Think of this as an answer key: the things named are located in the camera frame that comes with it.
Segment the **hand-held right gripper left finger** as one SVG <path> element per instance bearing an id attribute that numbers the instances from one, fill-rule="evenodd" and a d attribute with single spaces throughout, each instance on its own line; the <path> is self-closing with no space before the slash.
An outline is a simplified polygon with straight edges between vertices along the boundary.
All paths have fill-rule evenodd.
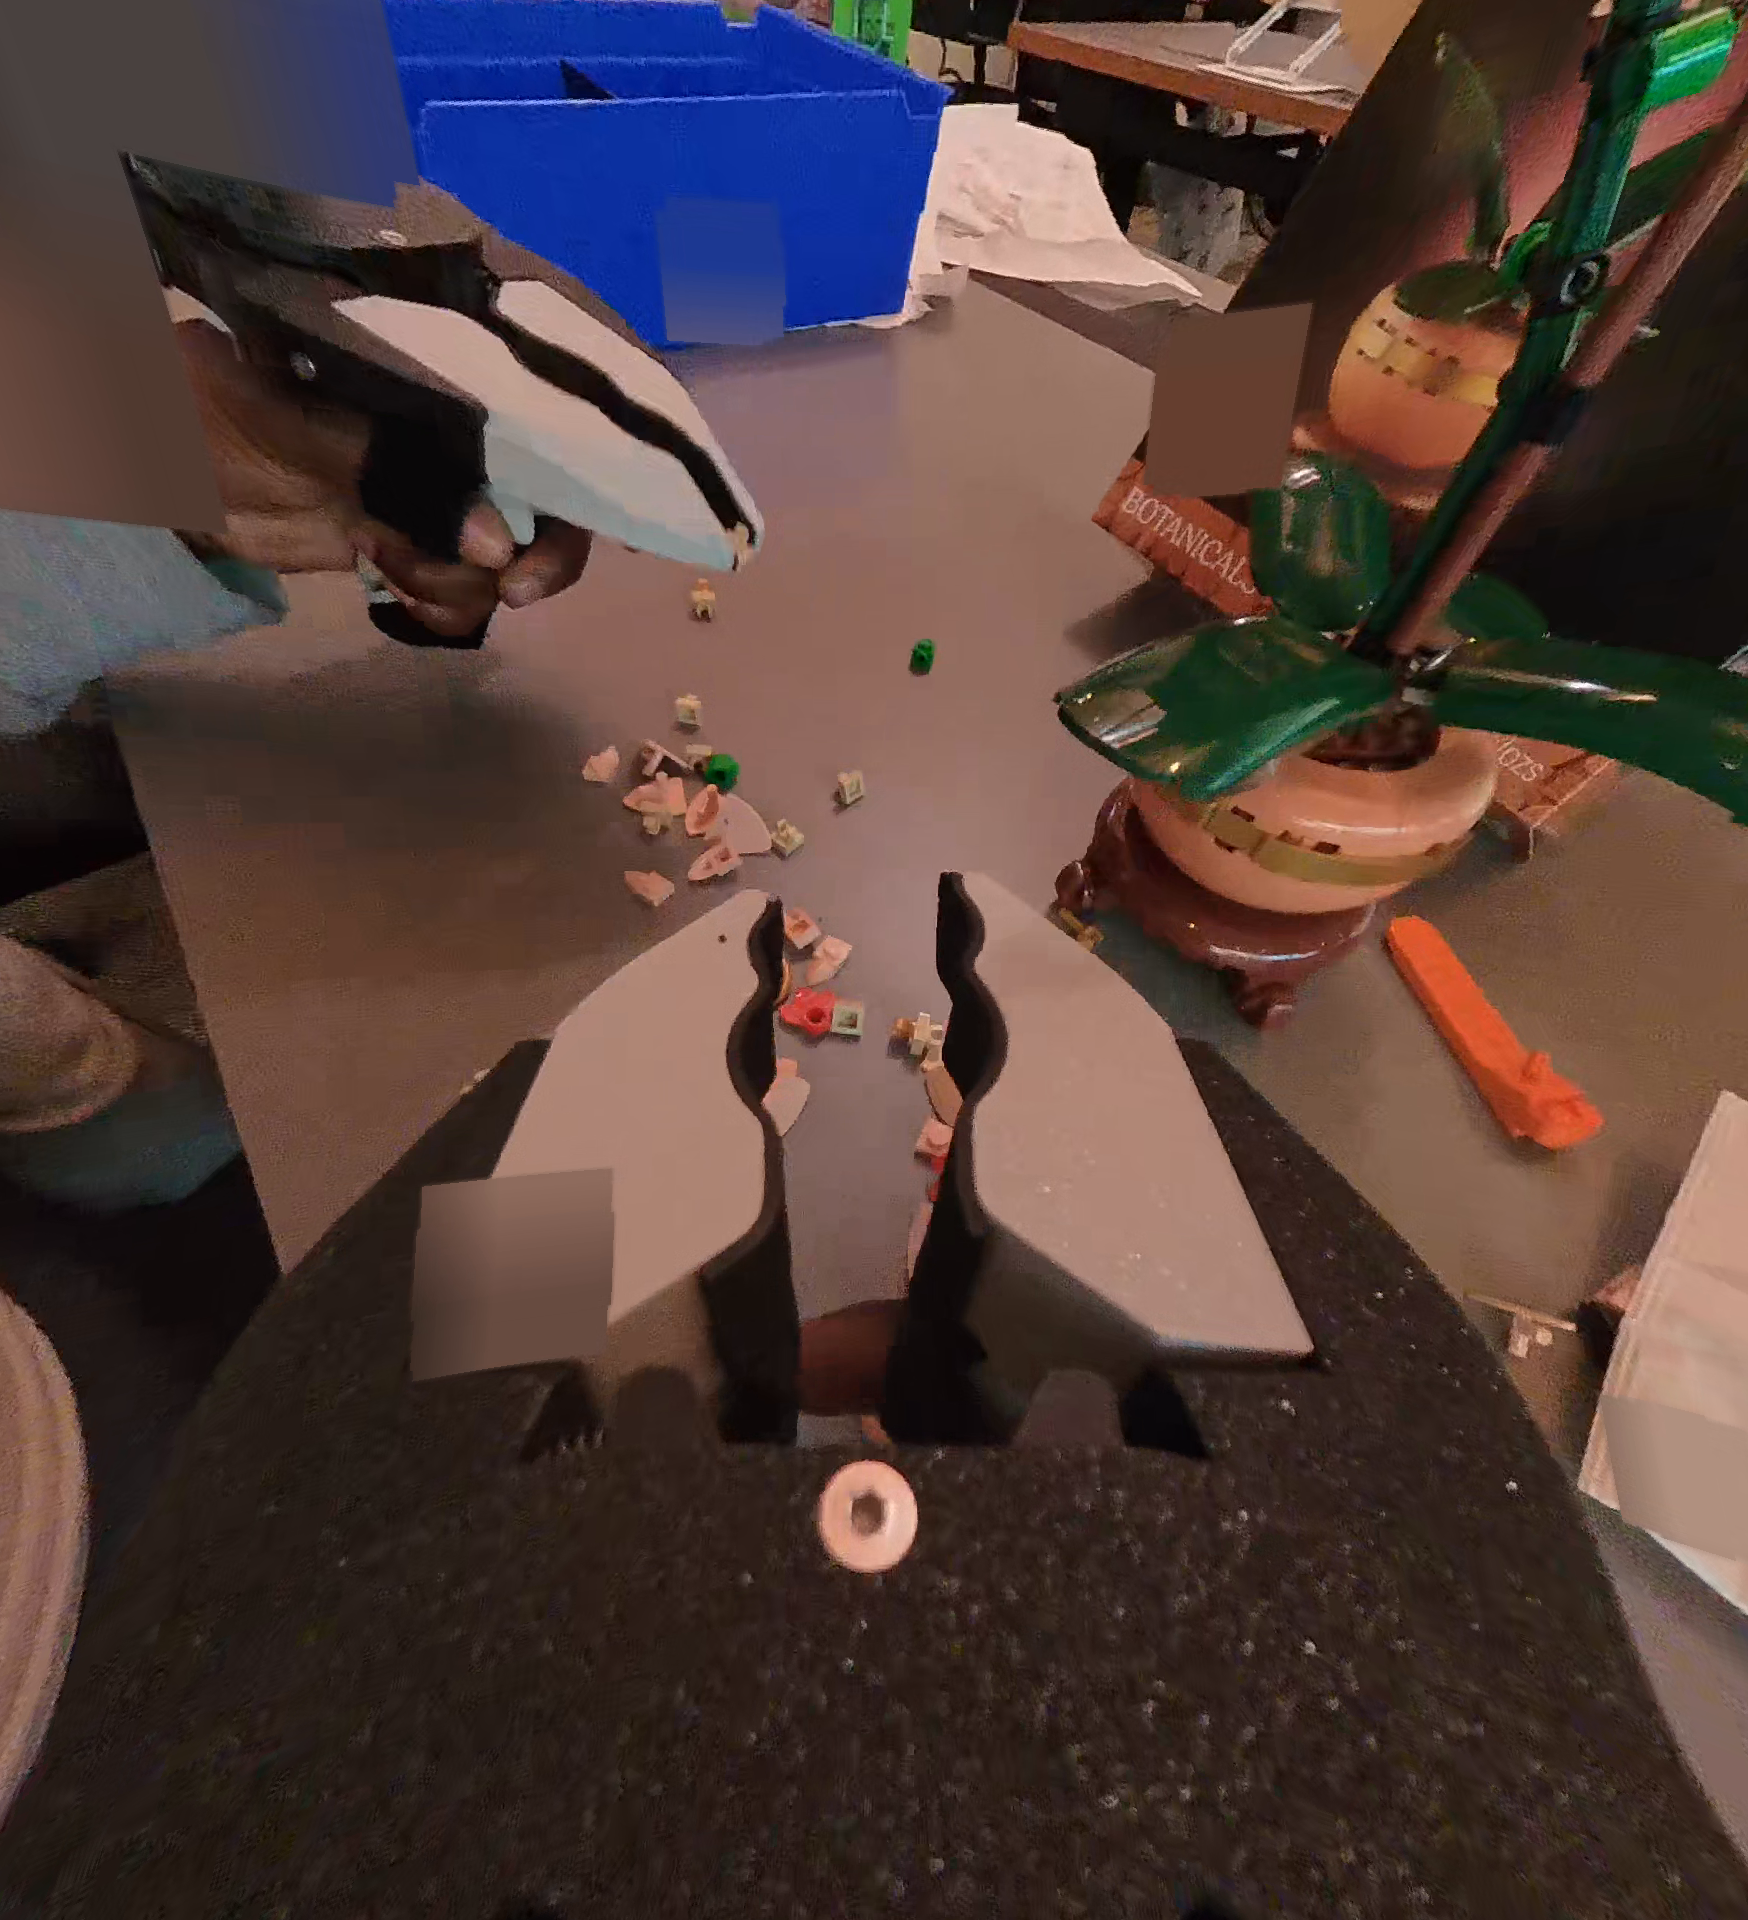
<path id="1" fill-rule="evenodd" d="M 745 889 L 554 1029 L 493 1177 L 606 1171 L 613 1268 L 596 1351 L 554 1364 L 528 1445 L 598 1443 L 652 1374 L 725 1443 L 796 1441 L 799 1306 L 765 1111 L 781 979 L 781 903 Z"/>

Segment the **crumpled white paper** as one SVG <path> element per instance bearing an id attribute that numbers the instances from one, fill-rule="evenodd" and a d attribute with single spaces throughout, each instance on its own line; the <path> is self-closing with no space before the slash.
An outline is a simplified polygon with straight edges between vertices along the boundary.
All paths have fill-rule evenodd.
<path id="1" fill-rule="evenodd" d="M 1117 225 L 1089 150 L 1023 123 L 1013 106 L 961 105 L 938 117 L 934 161 L 907 290 L 887 324 L 924 316 L 971 274 L 1088 290 L 1115 304 L 1164 299 L 1221 310 L 1190 274 Z"/>

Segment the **grey desk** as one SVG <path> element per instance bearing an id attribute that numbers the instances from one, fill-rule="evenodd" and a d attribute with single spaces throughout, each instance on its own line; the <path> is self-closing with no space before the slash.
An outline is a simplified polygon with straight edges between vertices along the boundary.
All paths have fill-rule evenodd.
<path id="1" fill-rule="evenodd" d="M 934 881 L 1032 906 L 1088 841 L 1112 770 L 1054 689 L 1180 610 L 1092 523 L 1149 372 L 1055 322 L 1067 299 L 975 282 L 895 332 L 814 332 L 679 361 L 765 509 L 716 589 L 619 547 L 498 619 L 474 654 L 384 644 L 339 578 L 292 617 L 113 691 L 159 876 L 285 1265 L 505 1044 L 550 1029 L 681 919 L 622 872 L 676 872 L 580 765 L 702 699 L 741 793 L 807 843 L 748 862 L 853 944 L 876 1021 L 944 1006 Z M 926 676 L 908 673 L 934 637 Z M 833 800 L 838 774 L 864 800 Z M 1602 1110 L 1529 1158 L 1364 944 L 1248 1032 L 1207 972 L 1110 925 L 1102 956 L 1215 1044 L 1456 1293 L 1567 1310 L 1641 1260 L 1719 1091 L 1748 1099 L 1748 830 L 1627 777 L 1527 862 L 1492 837 L 1408 912 Z"/>

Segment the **pile of small brick pieces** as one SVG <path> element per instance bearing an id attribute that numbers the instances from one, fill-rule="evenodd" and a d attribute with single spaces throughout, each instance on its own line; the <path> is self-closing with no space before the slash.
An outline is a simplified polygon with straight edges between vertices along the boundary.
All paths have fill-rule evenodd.
<path id="1" fill-rule="evenodd" d="M 714 619 L 716 589 L 708 578 L 694 578 L 689 591 L 689 609 L 694 622 L 711 622 Z M 676 694 L 673 711 L 675 727 L 683 735 L 694 733 L 700 726 L 700 700 L 697 694 Z M 774 859 L 796 857 L 807 841 L 799 826 L 785 818 L 778 818 L 768 826 L 750 809 L 751 804 L 743 804 L 743 800 L 736 797 L 736 785 L 729 793 L 718 793 L 706 785 L 699 774 L 699 763 L 708 753 L 713 752 L 693 742 L 685 742 L 681 750 L 660 742 L 648 742 L 643 748 L 643 781 L 622 795 L 622 804 L 636 814 L 644 836 L 666 836 L 679 823 L 686 837 L 699 841 L 700 851 L 689 868 L 691 884 L 711 884 L 716 879 L 734 876 L 739 864 L 748 859 L 765 859 L 768 855 Z M 603 748 L 581 762 L 581 777 L 588 784 L 604 785 L 619 768 L 619 750 Z M 841 807 L 859 804 L 864 800 L 864 777 L 852 770 L 838 774 L 833 800 Z M 629 870 L 624 884 L 633 896 L 652 908 L 664 905 L 676 890 L 675 883 L 657 870 Z M 838 934 L 826 933 L 821 925 L 814 920 L 814 915 L 799 908 L 784 908 L 780 927 L 784 963 L 780 972 L 780 1001 L 776 1007 L 796 990 L 824 988 L 838 998 L 838 1006 L 833 1032 L 821 1040 L 864 1040 L 867 1034 L 864 1001 L 841 998 L 832 988 L 832 980 L 838 979 L 841 966 L 852 956 L 853 944 Z M 891 1026 L 887 1044 L 899 1048 L 901 1056 L 911 1061 L 919 1063 L 926 1059 L 933 1067 L 938 1067 L 941 1034 L 943 1029 L 934 1023 L 933 1014 L 902 1015 Z M 805 1044 L 819 1044 L 821 1040 L 803 1038 Z M 797 1066 L 780 1059 L 776 1061 L 768 1093 L 768 1116 L 776 1129 L 780 1129 L 784 1119 L 792 1122 L 805 1110 L 812 1086 L 803 1079 Z M 922 1200 L 911 1217 L 901 1268 L 902 1279 L 912 1275 L 912 1268 L 919 1258 L 933 1213 L 934 1183 L 944 1164 L 948 1140 L 951 1122 L 931 1111 L 922 1133 L 916 1137 L 912 1154 L 922 1166 L 933 1171 L 934 1178 L 931 1181 L 928 1199 Z"/>

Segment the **orange brick separator tool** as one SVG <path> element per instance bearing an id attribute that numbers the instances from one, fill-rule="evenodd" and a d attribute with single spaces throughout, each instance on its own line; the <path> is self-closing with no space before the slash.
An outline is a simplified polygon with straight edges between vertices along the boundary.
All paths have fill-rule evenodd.
<path id="1" fill-rule="evenodd" d="M 1388 927 L 1386 948 L 1437 1038 L 1512 1140 L 1560 1153 L 1602 1131 L 1602 1111 L 1559 1074 L 1549 1054 L 1514 1036 L 1435 925 L 1398 917 Z"/>

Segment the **person's grey clothing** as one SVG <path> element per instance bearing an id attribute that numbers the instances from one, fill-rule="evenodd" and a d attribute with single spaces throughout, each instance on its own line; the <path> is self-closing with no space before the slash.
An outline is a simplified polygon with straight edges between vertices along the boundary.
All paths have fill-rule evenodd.
<path id="1" fill-rule="evenodd" d="M 0 934 L 0 1173 L 87 1213 L 188 1200 L 237 1164 L 210 1056 Z"/>

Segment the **person's left forearm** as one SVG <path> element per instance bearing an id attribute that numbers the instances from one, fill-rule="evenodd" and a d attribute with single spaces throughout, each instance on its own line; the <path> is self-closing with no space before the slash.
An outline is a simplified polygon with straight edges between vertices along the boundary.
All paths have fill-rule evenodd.
<path id="1" fill-rule="evenodd" d="M 154 526 L 0 511 L 0 738 L 44 732 L 102 676 L 278 625 L 279 578 Z"/>

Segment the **blue plastic bin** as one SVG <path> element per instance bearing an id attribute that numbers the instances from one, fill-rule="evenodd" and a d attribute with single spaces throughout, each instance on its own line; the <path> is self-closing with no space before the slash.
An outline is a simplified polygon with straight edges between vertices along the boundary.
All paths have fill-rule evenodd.
<path id="1" fill-rule="evenodd" d="M 648 344 L 888 321 L 948 91 L 771 5 L 386 3 L 421 175 Z"/>

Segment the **person's left hand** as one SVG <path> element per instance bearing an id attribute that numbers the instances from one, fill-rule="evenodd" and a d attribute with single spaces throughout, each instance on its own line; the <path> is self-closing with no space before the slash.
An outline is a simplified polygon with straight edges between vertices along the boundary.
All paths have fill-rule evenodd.
<path id="1" fill-rule="evenodd" d="M 224 528 L 189 534 L 192 545 L 282 574 L 366 566 L 419 634 L 452 643 L 477 639 L 499 609 L 530 609 L 581 578 L 586 530 L 539 515 L 519 544 L 482 494 L 461 515 L 456 558 L 408 540 L 361 498 L 368 419 L 287 395 L 207 322 L 178 322 L 174 336 L 224 508 Z"/>

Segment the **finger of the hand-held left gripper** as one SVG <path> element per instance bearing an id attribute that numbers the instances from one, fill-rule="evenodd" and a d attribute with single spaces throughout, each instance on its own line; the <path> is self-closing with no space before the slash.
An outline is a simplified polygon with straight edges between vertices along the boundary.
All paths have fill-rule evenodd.
<path id="1" fill-rule="evenodd" d="M 337 312 L 475 407 L 482 481 L 498 505 L 705 572 L 736 569 L 759 550 L 765 526 L 750 494 L 708 504 L 675 457 L 535 379 L 489 315 L 392 296 L 339 299 Z"/>
<path id="2" fill-rule="evenodd" d="M 493 279 L 489 327 L 535 379 L 675 457 L 708 504 L 748 502 L 694 396 L 586 285 L 495 227 L 479 227 L 479 257 Z"/>

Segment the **wooden background table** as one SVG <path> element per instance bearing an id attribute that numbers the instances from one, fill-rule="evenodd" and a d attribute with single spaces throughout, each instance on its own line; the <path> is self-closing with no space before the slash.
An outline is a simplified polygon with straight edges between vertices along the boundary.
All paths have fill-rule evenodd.
<path id="1" fill-rule="evenodd" d="M 1328 29 L 1287 52 L 1255 60 L 1273 25 L 1207 20 L 1017 15 L 1009 48 L 1030 60 L 1142 88 L 1190 106 L 1222 109 L 1274 126 L 1333 136 L 1358 109 L 1377 66 L 1341 37 L 1340 5 L 1316 3 Z"/>

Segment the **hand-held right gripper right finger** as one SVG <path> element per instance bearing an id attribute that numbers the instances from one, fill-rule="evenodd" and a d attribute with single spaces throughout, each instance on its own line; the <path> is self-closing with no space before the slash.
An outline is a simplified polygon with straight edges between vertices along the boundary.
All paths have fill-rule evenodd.
<path id="1" fill-rule="evenodd" d="M 999 1447 L 1060 1376 L 1176 1443 L 1185 1371 L 1316 1349 L 1175 1032 L 1001 883 L 944 872 L 934 965 L 961 1110 L 882 1395 L 915 1447 Z"/>

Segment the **white instruction booklet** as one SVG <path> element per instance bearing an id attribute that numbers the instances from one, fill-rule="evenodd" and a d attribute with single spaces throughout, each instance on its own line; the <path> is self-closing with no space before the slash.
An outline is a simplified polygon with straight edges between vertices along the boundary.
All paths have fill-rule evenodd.
<path id="1" fill-rule="evenodd" d="M 1748 1616 L 1748 1099 L 1733 1091 L 1624 1311 L 1578 1493 Z"/>

